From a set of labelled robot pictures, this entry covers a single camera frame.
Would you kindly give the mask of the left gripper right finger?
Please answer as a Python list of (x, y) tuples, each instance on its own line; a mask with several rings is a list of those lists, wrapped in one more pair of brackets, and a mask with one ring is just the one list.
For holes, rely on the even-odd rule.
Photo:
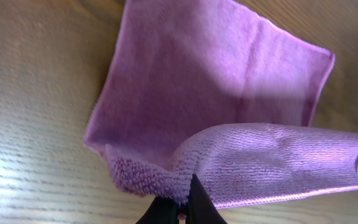
[(227, 224), (218, 213), (196, 174), (192, 175), (186, 224)]

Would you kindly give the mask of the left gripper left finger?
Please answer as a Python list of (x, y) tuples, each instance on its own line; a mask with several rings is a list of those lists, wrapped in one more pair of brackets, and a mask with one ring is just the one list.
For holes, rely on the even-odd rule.
[(178, 204), (169, 198), (155, 197), (136, 224), (179, 224)]

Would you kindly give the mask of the purple microfiber cloth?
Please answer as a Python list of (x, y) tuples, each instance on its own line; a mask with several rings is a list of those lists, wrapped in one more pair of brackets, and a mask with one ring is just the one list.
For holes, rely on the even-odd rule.
[(85, 145), (116, 187), (217, 208), (358, 190), (358, 134), (310, 126), (332, 52), (228, 0), (131, 0)]

